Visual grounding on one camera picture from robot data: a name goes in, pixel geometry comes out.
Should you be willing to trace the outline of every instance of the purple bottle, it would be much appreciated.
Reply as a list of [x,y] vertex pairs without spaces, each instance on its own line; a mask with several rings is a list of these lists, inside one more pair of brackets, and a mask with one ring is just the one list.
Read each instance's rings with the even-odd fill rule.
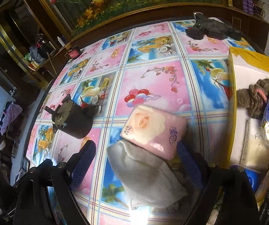
[[243,0],[243,11],[248,13],[248,0]]
[[248,13],[253,15],[254,4],[252,0],[248,0]]

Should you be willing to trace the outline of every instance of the white bottle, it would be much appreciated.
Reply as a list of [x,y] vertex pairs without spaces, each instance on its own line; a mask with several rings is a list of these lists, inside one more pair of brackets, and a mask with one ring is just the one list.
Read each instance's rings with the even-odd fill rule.
[[59,41],[59,43],[60,43],[62,46],[65,46],[64,41],[63,41],[62,38],[60,38],[59,36],[58,36],[58,41]]

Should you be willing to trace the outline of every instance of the screw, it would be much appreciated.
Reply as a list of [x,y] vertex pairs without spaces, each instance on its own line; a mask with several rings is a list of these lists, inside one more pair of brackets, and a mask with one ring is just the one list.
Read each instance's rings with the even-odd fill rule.
[[214,162],[208,162],[207,165],[209,167],[212,167],[212,168],[214,168],[216,166],[216,164]]
[[37,167],[32,167],[31,169],[29,169],[29,172],[30,172],[30,173],[34,173],[36,170],[38,170]]
[[242,166],[238,166],[237,167],[237,170],[240,171],[240,172],[243,172],[244,171],[244,168]]
[[58,167],[59,168],[63,168],[63,167],[65,167],[66,166],[66,163],[65,162],[60,162],[59,164],[58,164]]

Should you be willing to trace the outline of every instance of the blue textured gripper pad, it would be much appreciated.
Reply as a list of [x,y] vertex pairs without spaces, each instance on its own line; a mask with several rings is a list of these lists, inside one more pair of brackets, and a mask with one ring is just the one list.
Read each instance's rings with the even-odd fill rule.
[[181,163],[183,164],[183,167],[185,168],[186,172],[190,176],[194,186],[203,189],[204,185],[201,181],[201,171],[182,141],[179,141],[177,143],[176,150],[177,155]]
[[95,155],[96,155],[96,145],[93,142],[90,144],[88,150],[80,159],[79,163],[76,165],[74,171],[71,174],[71,184],[70,184],[71,191],[73,191],[81,184]]

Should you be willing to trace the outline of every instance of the red balloon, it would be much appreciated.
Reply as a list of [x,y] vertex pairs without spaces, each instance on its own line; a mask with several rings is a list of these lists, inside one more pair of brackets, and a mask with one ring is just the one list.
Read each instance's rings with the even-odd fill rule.
[[138,91],[139,91],[138,89],[132,89],[132,90],[130,90],[128,92],[128,94],[130,94],[130,95],[136,95]]
[[143,98],[136,98],[132,101],[133,105],[138,105],[138,104],[142,104],[144,103],[144,99]]
[[144,93],[145,95],[149,95],[149,94],[150,94],[149,90],[146,90],[146,89],[141,89],[141,90],[139,90],[137,93],[138,93],[138,94],[140,94],[140,93]]
[[128,102],[129,100],[134,99],[134,98],[135,98],[135,95],[128,95],[128,96],[126,96],[126,97],[124,98],[124,101],[125,101],[125,102]]

